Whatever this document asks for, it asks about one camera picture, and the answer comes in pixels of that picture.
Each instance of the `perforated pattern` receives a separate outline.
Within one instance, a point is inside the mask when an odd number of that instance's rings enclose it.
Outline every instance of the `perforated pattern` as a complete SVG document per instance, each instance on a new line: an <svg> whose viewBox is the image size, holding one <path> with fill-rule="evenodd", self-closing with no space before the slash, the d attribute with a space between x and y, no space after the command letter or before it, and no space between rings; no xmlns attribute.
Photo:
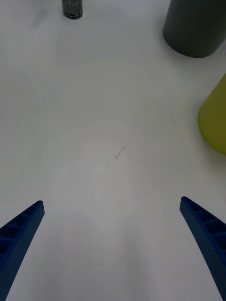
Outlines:
<svg viewBox="0 0 226 301"><path fill-rule="evenodd" d="M212 243L212 235L208 232L206 234L203 230L203 222L197 213L191 207L189 208L190 204L192 203L187 203L182 199L180 211L203 254L223 301L226 301L226 266L219 255L219 250Z"/></svg>
<svg viewBox="0 0 226 301"><path fill-rule="evenodd" d="M43 216L44 207L42 205L37 209L36 213L30 217L31 221L25 225L26 229L22 236L17 239L18 241L15 248L0 270L0 301L5 301Z"/></svg>

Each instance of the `can label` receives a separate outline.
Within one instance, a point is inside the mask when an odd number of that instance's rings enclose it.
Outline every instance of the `can label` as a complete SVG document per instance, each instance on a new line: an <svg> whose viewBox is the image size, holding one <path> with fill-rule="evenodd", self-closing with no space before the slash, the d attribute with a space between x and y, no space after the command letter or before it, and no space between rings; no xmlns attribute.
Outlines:
<svg viewBox="0 0 226 301"><path fill-rule="evenodd" d="M62 0L64 15L71 19L82 17L82 0Z"/></svg>

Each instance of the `yellow container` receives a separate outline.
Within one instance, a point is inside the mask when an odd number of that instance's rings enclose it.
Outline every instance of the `yellow container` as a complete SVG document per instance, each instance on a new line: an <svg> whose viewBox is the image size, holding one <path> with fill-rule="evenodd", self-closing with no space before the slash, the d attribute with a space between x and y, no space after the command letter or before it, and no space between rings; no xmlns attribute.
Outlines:
<svg viewBox="0 0 226 301"><path fill-rule="evenodd" d="M201 106L198 125L203 138L226 155L226 74Z"/></svg>

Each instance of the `gray mark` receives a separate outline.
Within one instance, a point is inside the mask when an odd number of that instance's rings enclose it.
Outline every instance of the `gray mark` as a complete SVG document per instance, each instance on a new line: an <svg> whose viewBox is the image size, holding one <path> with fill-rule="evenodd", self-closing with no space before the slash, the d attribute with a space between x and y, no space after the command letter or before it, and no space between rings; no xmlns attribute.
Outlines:
<svg viewBox="0 0 226 301"><path fill-rule="evenodd" d="M124 151L126 149L126 147L123 147L123 149L120 150L120 152L118 153L118 155L115 157L115 160L117 160L118 156L121 154L122 151Z"/></svg>

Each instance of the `pencil mark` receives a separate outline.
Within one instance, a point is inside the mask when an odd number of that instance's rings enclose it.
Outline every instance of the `pencil mark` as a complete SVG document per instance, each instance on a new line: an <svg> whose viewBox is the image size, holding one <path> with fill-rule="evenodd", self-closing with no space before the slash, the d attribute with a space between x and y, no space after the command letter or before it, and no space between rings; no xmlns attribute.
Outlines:
<svg viewBox="0 0 226 301"><path fill-rule="evenodd" d="M117 160L118 156L121 154L122 151L124 151L126 149L126 147L123 147L123 149L120 150L120 152L118 153L118 155L115 157L115 160Z"/></svg>

